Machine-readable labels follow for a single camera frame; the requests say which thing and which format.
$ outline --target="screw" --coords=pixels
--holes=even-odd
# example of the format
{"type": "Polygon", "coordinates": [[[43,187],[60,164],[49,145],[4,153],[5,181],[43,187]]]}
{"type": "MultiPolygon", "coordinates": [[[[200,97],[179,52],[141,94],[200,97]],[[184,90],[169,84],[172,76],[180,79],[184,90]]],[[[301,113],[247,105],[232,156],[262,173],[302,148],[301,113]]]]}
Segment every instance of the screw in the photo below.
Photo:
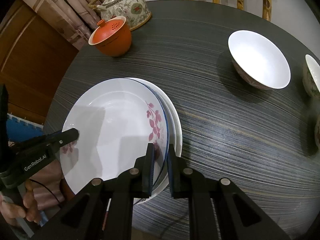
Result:
{"type": "Polygon", "coordinates": [[[184,169],[183,169],[183,173],[184,173],[184,174],[190,175],[192,172],[193,172],[193,170],[190,169],[190,168],[184,168],[184,169]]]}
{"type": "Polygon", "coordinates": [[[137,168],[132,168],[132,169],[130,169],[130,174],[136,175],[136,174],[138,174],[138,173],[139,173],[139,169],[137,169],[137,168]]]}
{"type": "Polygon", "coordinates": [[[100,185],[101,182],[102,182],[102,180],[99,179],[99,178],[94,178],[93,180],[91,180],[91,183],[92,183],[92,185],[94,185],[94,186],[100,185]]]}
{"type": "Polygon", "coordinates": [[[230,180],[227,178],[223,178],[220,180],[222,185],[228,186],[230,184],[230,180]]]}

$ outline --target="orange lidded tea bowl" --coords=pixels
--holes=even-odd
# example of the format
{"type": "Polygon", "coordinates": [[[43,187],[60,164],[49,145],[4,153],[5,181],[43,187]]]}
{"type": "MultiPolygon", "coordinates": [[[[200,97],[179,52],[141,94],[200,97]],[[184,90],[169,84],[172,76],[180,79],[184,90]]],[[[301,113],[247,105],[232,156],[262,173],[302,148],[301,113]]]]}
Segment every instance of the orange lidded tea bowl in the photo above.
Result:
{"type": "Polygon", "coordinates": [[[96,46],[103,54],[118,57],[126,53],[131,45],[131,32],[124,16],[118,16],[107,22],[101,20],[90,36],[89,44],[96,46]]]}

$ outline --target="table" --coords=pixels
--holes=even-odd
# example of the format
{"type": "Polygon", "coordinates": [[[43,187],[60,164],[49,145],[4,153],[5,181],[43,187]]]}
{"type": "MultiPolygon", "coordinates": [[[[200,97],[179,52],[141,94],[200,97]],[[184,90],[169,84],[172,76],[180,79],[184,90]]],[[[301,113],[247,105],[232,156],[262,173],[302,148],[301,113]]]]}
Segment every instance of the table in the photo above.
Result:
{"type": "MultiPolygon", "coordinates": [[[[305,54],[316,57],[286,31],[235,8],[189,0],[148,7],[153,17],[132,32],[123,57],[82,48],[57,89],[44,131],[62,129],[73,104],[99,82],[151,81],[178,111],[182,157],[190,167],[209,178],[230,178],[291,237],[304,233],[320,210],[313,135],[319,103],[302,85],[305,54]],[[257,90],[236,73],[228,37],[241,29],[264,35],[283,52],[291,69],[286,88],[257,90]]],[[[163,239],[188,239],[187,210],[187,200],[173,200],[167,187],[134,206],[133,226],[163,239]]]]}

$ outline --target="curtain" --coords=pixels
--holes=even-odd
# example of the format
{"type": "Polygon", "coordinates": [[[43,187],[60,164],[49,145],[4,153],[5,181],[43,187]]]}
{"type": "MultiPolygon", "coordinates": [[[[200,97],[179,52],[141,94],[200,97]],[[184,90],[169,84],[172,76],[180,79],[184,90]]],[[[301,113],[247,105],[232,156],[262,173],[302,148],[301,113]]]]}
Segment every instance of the curtain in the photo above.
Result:
{"type": "Polygon", "coordinates": [[[87,43],[100,15],[88,7],[92,0],[23,0],[77,49],[87,43]]]}

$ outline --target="floral teapot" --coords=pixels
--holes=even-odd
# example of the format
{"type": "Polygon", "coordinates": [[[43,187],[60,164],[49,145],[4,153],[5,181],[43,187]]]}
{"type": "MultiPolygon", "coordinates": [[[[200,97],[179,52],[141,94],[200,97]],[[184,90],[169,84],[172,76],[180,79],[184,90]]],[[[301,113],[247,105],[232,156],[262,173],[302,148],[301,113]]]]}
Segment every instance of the floral teapot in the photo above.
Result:
{"type": "Polygon", "coordinates": [[[106,21],[117,16],[126,17],[130,31],[139,28],[151,17],[145,0],[105,0],[102,5],[94,4],[97,1],[91,1],[89,8],[100,11],[101,19],[106,21]]]}

